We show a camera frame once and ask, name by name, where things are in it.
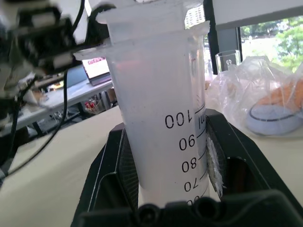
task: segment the plastic bag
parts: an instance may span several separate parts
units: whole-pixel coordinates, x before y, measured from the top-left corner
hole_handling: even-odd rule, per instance
[[[220,73],[205,94],[243,133],[303,136],[303,64],[292,73],[266,56],[247,57]]]

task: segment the desk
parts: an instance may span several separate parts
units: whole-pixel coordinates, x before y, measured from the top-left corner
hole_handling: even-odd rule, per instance
[[[118,107],[58,132],[41,155],[8,178],[0,190],[0,226],[69,227],[89,167],[108,133],[122,122]],[[45,136],[19,148],[12,168],[33,154]],[[303,141],[252,138],[303,204]]]
[[[68,98],[67,105],[71,106],[77,104],[80,101],[92,97],[97,93],[102,93],[103,91],[106,91],[112,86],[113,85],[111,81],[105,82],[97,86],[92,86],[89,80],[87,79],[67,89],[67,98]],[[47,96],[49,97],[49,99],[41,104],[43,106],[47,106],[48,108],[30,107],[30,106],[25,106],[25,108],[23,108],[22,110],[23,115],[18,118],[17,129],[28,126],[34,122],[37,122],[47,117],[50,114],[62,110],[63,108],[62,89],[49,92],[47,93]],[[11,125],[12,125],[11,122],[5,125],[4,129],[0,131],[0,137],[10,133]]]

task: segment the green foliage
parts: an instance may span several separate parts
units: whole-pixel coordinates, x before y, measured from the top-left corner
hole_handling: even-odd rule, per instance
[[[303,17],[285,19],[288,29],[277,34],[278,58],[281,64],[295,71],[303,62]]]
[[[241,27],[241,35],[242,37],[248,37],[250,35],[252,37],[265,35],[273,36],[278,33],[278,24],[280,22],[281,20],[269,21],[256,25],[243,26]]]

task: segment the laptop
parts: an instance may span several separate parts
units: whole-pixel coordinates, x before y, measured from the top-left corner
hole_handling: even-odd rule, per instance
[[[111,80],[105,58],[94,58],[82,61],[86,75],[92,86]]]

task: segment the wire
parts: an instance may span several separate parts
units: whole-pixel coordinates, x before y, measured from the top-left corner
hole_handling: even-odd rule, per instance
[[[79,12],[78,12],[78,15],[76,17],[76,20],[75,20],[75,23],[72,25],[71,27],[71,30],[72,32],[75,32],[80,20],[81,20],[81,17],[82,17],[82,14],[83,14],[83,11],[84,11],[84,8],[85,8],[85,0],[81,0],[81,4],[80,4],[80,9],[79,9]]]
[[[34,77],[34,79],[27,85],[27,87],[24,90],[21,91],[20,95],[18,96],[17,104],[15,107],[16,110],[13,113],[13,121],[12,121],[11,130],[10,130],[11,142],[10,142],[10,147],[9,147],[8,158],[10,158],[10,156],[13,152],[13,149],[14,149],[14,141],[15,141],[15,136],[16,136],[16,131],[17,131],[18,115],[19,115],[19,109],[20,109],[21,102],[23,100],[24,95],[34,85],[36,80],[37,80],[37,77]]]
[[[64,108],[63,108],[63,116],[62,116],[62,119],[61,119],[59,125],[57,126],[57,128],[55,129],[55,131],[53,132],[51,137],[48,138],[48,140],[44,143],[44,145],[36,153],[34,153],[28,160],[26,160],[25,162],[23,162],[22,164],[17,166],[15,169],[10,171],[9,173],[5,173],[5,176],[0,178],[0,180],[4,180],[6,177],[12,176],[17,171],[19,171],[24,166],[26,166],[28,163],[30,163],[35,157],[37,157],[37,155],[39,155],[46,148],[46,146],[51,142],[51,140],[55,137],[57,132],[60,130],[61,126],[64,124],[64,120],[65,120],[66,113],[67,113],[67,71],[65,71],[65,73],[64,73],[63,80],[64,80],[64,85],[63,85]]]

